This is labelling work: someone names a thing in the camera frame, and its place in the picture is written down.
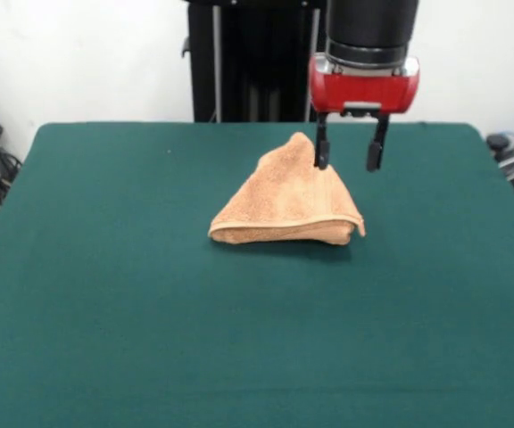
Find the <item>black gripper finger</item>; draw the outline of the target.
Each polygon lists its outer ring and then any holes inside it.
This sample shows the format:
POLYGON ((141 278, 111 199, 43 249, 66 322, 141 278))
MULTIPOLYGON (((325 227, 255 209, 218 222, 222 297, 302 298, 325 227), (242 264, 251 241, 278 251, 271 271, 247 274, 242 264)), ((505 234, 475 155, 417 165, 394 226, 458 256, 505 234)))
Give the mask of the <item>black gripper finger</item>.
POLYGON ((327 139, 327 116, 327 112, 317 113, 314 167, 320 170, 326 169, 329 163, 330 143, 327 139))
POLYGON ((390 116, 382 115, 377 119, 377 126, 372 140, 369 144, 366 169, 374 172, 381 168, 383 152, 386 141, 386 134, 389 127, 390 116))

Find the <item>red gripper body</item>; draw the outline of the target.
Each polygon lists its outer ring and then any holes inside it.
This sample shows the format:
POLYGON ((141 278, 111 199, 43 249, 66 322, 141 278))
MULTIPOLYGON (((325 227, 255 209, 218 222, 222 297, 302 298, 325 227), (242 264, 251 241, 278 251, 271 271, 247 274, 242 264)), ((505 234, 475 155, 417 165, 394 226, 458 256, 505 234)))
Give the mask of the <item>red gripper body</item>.
POLYGON ((311 104, 318 114, 403 114, 419 87, 420 67, 409 57, 397 69, 348 69, 314 55, 309 61, 311 104))

